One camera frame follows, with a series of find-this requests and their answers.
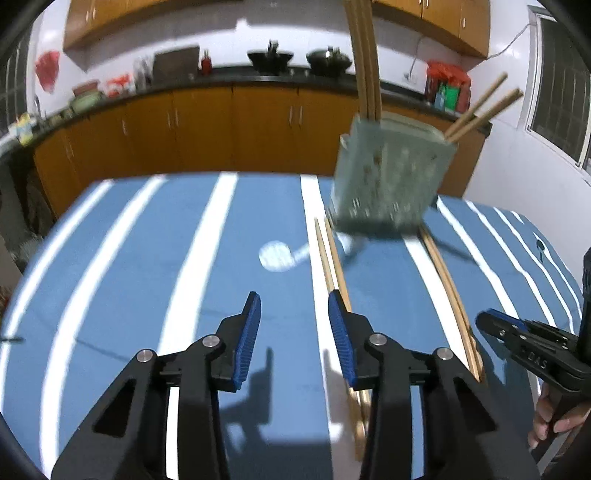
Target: black pot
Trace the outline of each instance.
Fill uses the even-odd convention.
[[[338,48],[314,50],[306,55],[314,75],[338,78],[353,64],[351,59]]]
[[[293,53],[277,51],[277,42],[269,42],[267,51],[249,51],[248,58],[255,70],[266,75],[279,75],[287,70],[287,64],[293,58]]]

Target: black countertop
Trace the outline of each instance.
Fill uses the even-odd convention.
[[[150,88],[142,92],[130,95],[122,95],[113,99],[105,99],[94,107],[84,111],[79,115],[75,115],[67,120],[64,120],[54,127],[44,128],[41,132],[35,134],[34,139],[26,146],[22,146],[16,141],[13,142],[8,148],[5,149],[4,153],[0,155],[0,164],[8,160],[14,154],[33,152],[34,149],[41,142],[43,142],[44,139],[60,128],[67,127],[80,119],[86,118],[89,115],[93,115],[94,113],[98,113],[113,106],[118,106],[129,101],[133,101],[134,99],[141,98],[143,96],[187,88],[243,85],[304,87],[309,89],[343,93],[352,96],[357,95],[355,75],[351,74],[343,75],[339,79],[330,79],[312,75],[309,69],[295,67],[289,69],[289,72],[286,74],[273,76],[261,75],[251,66],[219,67],[213,69],[212,74],[209,76],[176,79],[174,81],[152,85]],[[433,115],[443,120],[452,122],[459,117],[458,113],[448,113],[437,110],[435,107],[423,100],[422,93],[418,93],[414,90],[406,89],[399,85],[388,82],[381,82],[381,86],[383,103],[413,109],[426,113],[427,115]],[[492,124],[488,123],[481,127],[479,131],[488,137],[491,133],[491,128]]]

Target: plastic bag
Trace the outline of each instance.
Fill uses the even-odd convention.
[[[60,73],[60,53],[56,50],[43,53],[35,62],[35,73],[43,91],[53,93]]]

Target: white stripe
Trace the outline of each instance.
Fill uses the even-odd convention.
[[[443,333],[445,334],[447,343],[449,343],[452,351],[466,368],[468,368],[468,358],[466,357],[466,350],[462,343],[460,329],[457,326],[456,316],[453,314],[452,305],[449,302],[449,297],[435,269],[435,265],[433,265],[424,245],[416,237],[405,236],[403,240],[429,292],[429,296],[443,327]]]
[[[579,318],[581,318],[582,314],[581,314],[581,304],[579,302],[579,297],[577,297],[577,294],[574,292],[573,287],[570,286],[570,283],[566,279],[566,277],[564,276],[564,274],[562,273],[562,270],[558,267],[558,265],[554,261],[554,258],[552,258],[552,255],[550,255],[550,252],[548,250],[548,246],[543,242],[543,240],[539,236],[537,236],[535,234],[535,232],[534,232],[534,237],[537,240],[539,240],[540,242],[542,242],[542,244],[545,246],[545,248],[544,248],[544,255],[550,261],[550,263],[554,266],[554,268],[556,269],[556,271],[558,272],[558,274],[560,275],[560,277],[562,278],[562,280],[564,281],[564,283],[566,283],[566,286],[569,289],[570,294],[573,296],[575,302],[577,303],[577,310],[579,311]]]
[[[237,173],[220,173],[217,178],[170,297],[160,333],[158,355],[186,350],[194,341],[201,303],[237,182]],[[171,480],[177,480],[176,453],[169,453],[177,451],[178,402],[169,405],[168,418],[174,421],[167,424],[166,475]]]
[[[482,273],[484,273],[486,279],[491,284],[491,287],[495,291],[497,298],[501,302],[501,306],[503,307],[503,310],[505,310],[505,313],[507,315],[511,315],[512,317],[519,318],[519,315],[517,315],[517,310],[515,309],[513,302],[509,298],[509,295],[507,295],[505,287],[503,287],[503,284],[501,283],[501,279],[492,270],[488,263],[486,263],[486,260],[480,253],[480,250],[474,243],[474,240],[472,240],[470,235],[467,234],[465,228],[462,226],[460,222],[457,221],[457,218],[454,217],[453,214],[449,211],[449,209],[443,203],[441,198],[437,199],[437,208],[439,212],[444,216],[445,220],[447,220],[447,222],[456,231],[457,235],[460,237],[464,245],[466,245],[466,248],[470,252],[470,255],[472,256],[480,270],[482,270]],[[537,377],[530,371],[527,371],[527,378],[530,382],[531,397],[535,405],[541,393],[540,384],[538,383]]]
[[[304,212],[306,214],[306,228],[308,242],[310,244],[310,264],[312,267],[312,286],[314,292],[314,309],[316,311],[316,328],[318,331],[318,347],[320,365],[322,366],[322,383],[324,386],[324,400],[326,416],[329,421],[330,451],[332,454],[333,477],[339,480],[353,480],[359,478],[361,463],[355,461],[355,441],[350,424],[347,428],[341,423],[335,423],[332,419],[348,419],[349,407],[347,404],[347,391],[345,381],[339,388],[333,388],[329,392],[326,382],[326,372],[331,375],[342,376],[339,357],[336,352],[335,339],[330,328],[328,315],[328,292],[320,260],[320,250],[316,239],[316,227],[314,219],[324,218],[324,204],[320,195],[318,178],[315,176],[301,176],[301,195],[304,200]],[[321,230],[324,230],[323,222],[320,222]],[[326,365],[325,353],[329,359]]]
[[[499,215],[499,217],[501,217],[501,220],[503,220],[503,222],[505,222],[505,224],[509,227],[509,230],[511,230],[511,232],[513,233],[513,235],[515,235],[515,237],[517,238],[517,240],[519,240],[521,246],[525,249],[525,251],[530,256],[530,258],[540,268],[540,270],[542,271],[542,273],[546,277],[546,280],[548,280],[548,283],[550,283],[550,286],[552,287],[552,290],[554,290],[554,293],[556,293],[556,296],[558,297],[558,300],[559,300],[560,304],[562,305],[562,308],[566,312],[566,316],[569,318],[570,333],[574,333],[574,330],[573,330],[573,316],[570,313],[570,308],[568,307],[568,305],[564,301],[564,298],[562,298],[562,295],[560,294],[560,292],[556,288],[556,284],[554,283],[554,280],[552,280],[552,277],[550,277],[550,274],[548,273],[548,271],[546,270],[546,268],[540,263],[540,261],[537,259],[537,257],[531,252],[531,250],[529,249],[529,247],[523,241],[523,238],[521,237],[521,235],[519,234],[519,232],[517,230],[515,230],[515,227],[513,227],[513,225],[511,225],[511,223],[509,222],[509,220],[507,220],[507,217],[503,214],[503,212],[501,212],[496,207],[494,207],[494,209],[497,212],[497,214]]]
[[[17,334],[21,320],[35,292],[39,288],[43,277],[47,273],[47,270],[53,263],[57,254],[61,251],[62,247],[76,231],[78,226],[95,207],[97,203],[105,196],[109,189],[113,186],[112,180],[105,180],[101,182],[80,204],[76,210],[66,219],[61,228],[55,232],[50,239],[48,239],[44,245],[44,250],[39,259],[35,262],[33,269],[27,274],[22,288],[20,289],[17,298],[13,299],[15,302],[14,308],[10,314],[10,317],[5,320],[6,329],[4,330],[4,336],[13,337]],[[10,356],[11,344],[2,343],[0,345],[0,412],[4,410],[4,394],[6,387],[6,374],[8,370],[8,357]]]
[[[51,346],[41,391],[39,448],[43,473],[48,478],[51,477],[51,470],[58,457],[61,401],[80,327],[100,282],[123,242],[150,199],[165,181],[164,176],[152,177],[127,203],[86,267],[61,316]]]
[[[521,219],[521,217],[519,216],[519,213],[514,212],[513,210],[511,210],[511,213],[513,214],[513,216],[515,218],[517,218],[521,223],[523,223],[523,220]]]
[[[534,294],[535,299],[538,301],[538,304],[540,304],[540,307],[542,308],[542,312],[544,312],[544,316],[546,317],[546,320],[548,320],[548,323],[550,325],[552,325],[553,327],[556,327],[556,322],[554,321],[554,317],[552,315],[552,312],[550,311],[550,309],[546,305],[546,302],[542,298],[542,295],[540,294],[540,291],[538,289],[538,285],[536,285],[536,283],[534,282],[534,279],[531,278],[531,275],[523,269],[521,264],[515,258],[515,255],[513,255],[513,252],[511,250],[509,250],[509,247],[507,246],[505,241],[501,238],[499,233],[495,230],[495,228],[488,221],[488,218],[486,218],[480,212],[480,210],[478,210],[478,208],[476,208],[476,206],[472,202],[470,202],[469,200],[466,201],[466,205],[468,205],[468,208],[470,210],[472,210],[475,214],[478,215],[478,218],[480,219],[480,221],[484,224],[484,226],[487,228],[487,230],[495,238],[497,243],[501,246],[501,248],[503,249],[503,252],[505,252],[505,254],[509,258],[509,260],[511,261],[511,263],[513,264],[515,269],[520,274],[522,274],[524,276],[527,284],[530,286],[530,289],[531,289],[532,293]]]

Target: human hand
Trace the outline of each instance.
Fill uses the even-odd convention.
[[[535,406],[534,429],[529,432],[527,441],[530,447],[536,448],[542,440],[548,436],[548,424],[554,415],[556,405],[550,400],[550,386],[547,383],[542,385],[542,393]],[[554,432],[568,432],[573,428],[585,423],[591,411],[591,402],[582,402],[575,408],[569,410],[559,421],[554,424]]]

